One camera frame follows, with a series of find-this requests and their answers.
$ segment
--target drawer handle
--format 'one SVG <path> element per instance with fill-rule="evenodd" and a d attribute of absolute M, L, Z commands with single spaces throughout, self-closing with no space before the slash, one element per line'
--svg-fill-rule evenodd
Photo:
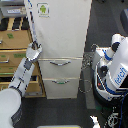
<path fill-rule="evenodd" d="M 0 44 L 2 44 L 2 40 L 0 40 Z"/>
<path fill-rule="evenodd" d="M 56 84 L 66 84 L 66 83 L 69 82 L 69 80 L 64 80 L 64 81 L 63 81 L 63 80 L 61 80 L 61 81 L 60 81 L 60 80 L 58 80 L 58 81 L 55 80 L 55 81 L 52 81 L 52 82 L 54 82 L 54 83 L 56 83 Z"/>
<path fill-rule="evenodd" d="M 0 63 L 8 63 L 9 59 L 7 59 L 6 61 L 0 61 Z"/>
<path fill-rule="evenodd" d="M 57 65 L 57 66 L 63 66 L 63 65 L 66 65 L 66 64 L 69 64 L 71 63 L 71 61 L 66 61 L 66 62 L 63 62 L 63 63 L 57 63 L 55 61 L 50 61 L 51 64 L 54 64 L 54 65 Z"/>

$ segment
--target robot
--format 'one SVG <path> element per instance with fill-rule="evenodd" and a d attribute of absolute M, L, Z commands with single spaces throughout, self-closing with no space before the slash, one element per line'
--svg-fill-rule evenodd
<path fill-rule="evenodd" d="M 21 60 L 7 89 L 0 91 L 0 127 L 13 128 L 22 115 L 21 98 L 28 87 L 34 62 L 42 52 L 41 45 L 34 50 L 36 43 L 29 44 L 26 57 Z"/>
<path fill-rule="evenodd" d="M 128 37 L 112 36 L 111 47 L 96 48 L 94 93 L 103 104 L 114 106 L 128 92 Z"/>

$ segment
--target white cabinet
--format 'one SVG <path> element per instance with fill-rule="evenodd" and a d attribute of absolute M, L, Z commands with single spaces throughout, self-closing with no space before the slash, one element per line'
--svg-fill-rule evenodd
<path fill-rule="evenodd" d="M 48 99 L 77 97 L 91 2 L 24 0 L 30 28 L 33 31 L 31 11 L 37 41 L 43 46 L 39 65 Z M 50 82 L 51 79 L 65 78 L 73 80 L 64 86 Z"/>

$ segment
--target dark floor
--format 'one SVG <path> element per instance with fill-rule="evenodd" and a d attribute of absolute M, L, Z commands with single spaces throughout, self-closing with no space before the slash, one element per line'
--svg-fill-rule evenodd
<path fill-rule="evenodd" d="M 85 52 L 91 52 L 92 44 L 110 46 L 111 37 L 115 33 L 126 36 L 120 23 L 120 13 L 127 7 L 128 1 L 126 0 L 124 3 L 121 3 L 121 0 L 106 0 L 105 3 L 101 0 L 93 0 Z M 83 70 L 81 79 L 88 79 L 86 74 L 88 71 Z M 86 82 L 81 80 L 80 87 L 86 88 Z M 80 91 L 77 99 L 23 98 L 23 115 L 15 128 L 36 128 L 45 125 L 79 125 L 83 128 L 92 128 L 91 115 L 98 117 L 101 128 L 103 128 L 105 119 L 97 109 L 97 104 L 93 106 L 94 108 L 92 107 L 92 102 L 95 103 L 92 92 L 85 95 Z"/>

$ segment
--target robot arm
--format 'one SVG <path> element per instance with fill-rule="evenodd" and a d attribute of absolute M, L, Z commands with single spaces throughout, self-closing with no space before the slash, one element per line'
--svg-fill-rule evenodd
<path fill-rule="evenodd" d="M 32 72 L 34 70 L 33 62 L 37 61 L 42 47 L 41 45 L 37 50 L 33 50 L 30 44 L 26 57 L 23 58 L 19 64 L 8 89 L 0 92 L 0 127 L 13 128 L 13 126 L 20 120 L 21 111 L 21 98 L 24 96 L 28 87 Z"/>

